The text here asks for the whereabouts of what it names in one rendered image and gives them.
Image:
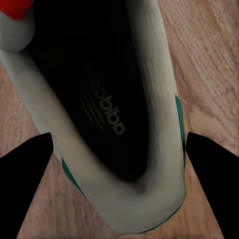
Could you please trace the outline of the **gym shoe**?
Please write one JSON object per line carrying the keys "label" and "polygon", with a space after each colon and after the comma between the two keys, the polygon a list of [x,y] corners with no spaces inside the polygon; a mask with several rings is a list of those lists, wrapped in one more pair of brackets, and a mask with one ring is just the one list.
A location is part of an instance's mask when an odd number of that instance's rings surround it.
{"label": "gym shoe", "polygon": [[116,233],[152,231],[179,210],[185,130],[157,0],[0,0],[0,60]]}

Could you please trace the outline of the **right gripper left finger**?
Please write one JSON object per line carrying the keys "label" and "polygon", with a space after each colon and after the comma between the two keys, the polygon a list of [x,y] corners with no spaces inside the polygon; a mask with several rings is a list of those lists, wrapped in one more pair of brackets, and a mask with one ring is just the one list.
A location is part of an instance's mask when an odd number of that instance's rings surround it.
{"label": "right gripper left finger", "polygon": [[0,158],[0,239],[16,239],[53,150],[48,132]]}

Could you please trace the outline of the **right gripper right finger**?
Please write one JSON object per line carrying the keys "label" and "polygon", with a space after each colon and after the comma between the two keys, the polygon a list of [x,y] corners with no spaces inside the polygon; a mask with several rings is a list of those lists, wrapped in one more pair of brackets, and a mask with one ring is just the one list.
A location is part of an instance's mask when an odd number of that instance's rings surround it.
{"label": "right gripper right finger", "polygon": [[225,239],[239,239],[239,157],[189,132],[186,152]]}

